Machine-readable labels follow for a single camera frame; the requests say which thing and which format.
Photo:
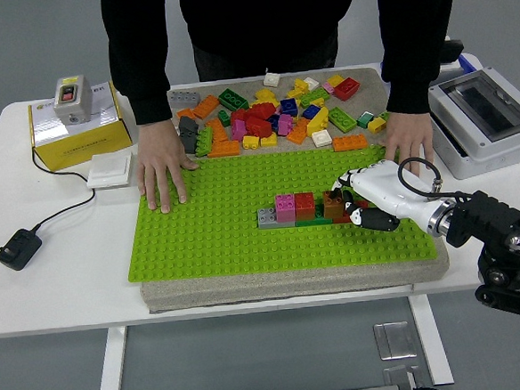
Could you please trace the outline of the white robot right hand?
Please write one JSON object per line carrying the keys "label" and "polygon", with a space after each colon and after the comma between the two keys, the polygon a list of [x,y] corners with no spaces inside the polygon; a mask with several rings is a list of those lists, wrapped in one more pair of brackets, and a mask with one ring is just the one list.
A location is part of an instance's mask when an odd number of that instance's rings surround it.
{"label": "white robot right hand", "polygon": [[429,200],[403,186],[398,178],[399,166],[390,160],[380,160],[367,168],[355,168],[340,176],[333,191],[351,187],[354,192],[372,202],[375,207],[360,208],[353,198],[345,195],[345,211],[351,222],[366,229],[393,231],[401,219],[410,218],[419,229],[436,236],[437,217],[443,210],[441,200]]}

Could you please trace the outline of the person's left hand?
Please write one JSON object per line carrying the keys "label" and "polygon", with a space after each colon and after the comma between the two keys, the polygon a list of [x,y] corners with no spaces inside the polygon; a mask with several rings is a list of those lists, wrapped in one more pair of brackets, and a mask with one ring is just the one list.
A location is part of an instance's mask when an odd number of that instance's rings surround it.
{"label": "person's left hand", "polygon": [[430,164],[434,162],[432,119],[429,114],[410,114],[390,112],[387,119],[385,158],[401,163],[407,158],[423,158]]}

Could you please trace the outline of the person's right hand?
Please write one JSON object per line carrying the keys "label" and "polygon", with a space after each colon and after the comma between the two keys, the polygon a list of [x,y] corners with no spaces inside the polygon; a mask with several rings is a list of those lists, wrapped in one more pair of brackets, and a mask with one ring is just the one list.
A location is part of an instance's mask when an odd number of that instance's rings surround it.
{"label": "person's right hand", "polygon": [[178,201],[185,203],[188,193],[182,170],[196,170],[199,165],[187,157],[183,143],[172,121],[140,125],[136,181],[149,209],[160,207],[162,214],[171,210],[167,177],[170,176],[178,193]]}

